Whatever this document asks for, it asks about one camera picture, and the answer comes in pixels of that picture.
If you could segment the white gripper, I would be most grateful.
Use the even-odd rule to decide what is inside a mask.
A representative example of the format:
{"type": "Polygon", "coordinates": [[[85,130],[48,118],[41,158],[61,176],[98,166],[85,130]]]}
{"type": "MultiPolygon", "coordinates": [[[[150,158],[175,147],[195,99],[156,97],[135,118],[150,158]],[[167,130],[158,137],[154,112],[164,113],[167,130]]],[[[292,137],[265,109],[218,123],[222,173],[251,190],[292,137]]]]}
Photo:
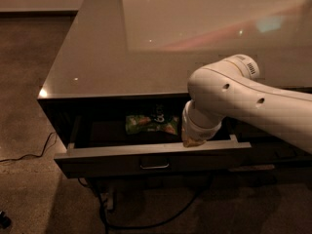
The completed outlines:
{"type": "Polygon", "coordinates": [[[221,128],[222,117],[196,108],[193,100],[188,101],[182,111],[182,142],[184,147],[203,145],[212,139],[221,128]]]}

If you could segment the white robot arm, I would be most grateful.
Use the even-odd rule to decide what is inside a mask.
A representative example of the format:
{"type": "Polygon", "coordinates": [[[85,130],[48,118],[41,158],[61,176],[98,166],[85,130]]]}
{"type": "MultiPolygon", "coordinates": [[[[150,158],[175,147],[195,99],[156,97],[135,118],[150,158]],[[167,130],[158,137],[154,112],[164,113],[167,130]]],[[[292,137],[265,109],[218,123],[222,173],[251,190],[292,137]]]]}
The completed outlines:
{"type": "Polygon", "coordinates": [[[182,113],[186,146],[215,136],[225,117],[253,125],[312,153],[312,95],[257,83],[259,68],[245,55],[205,65],[188,79],[182,113]]]}

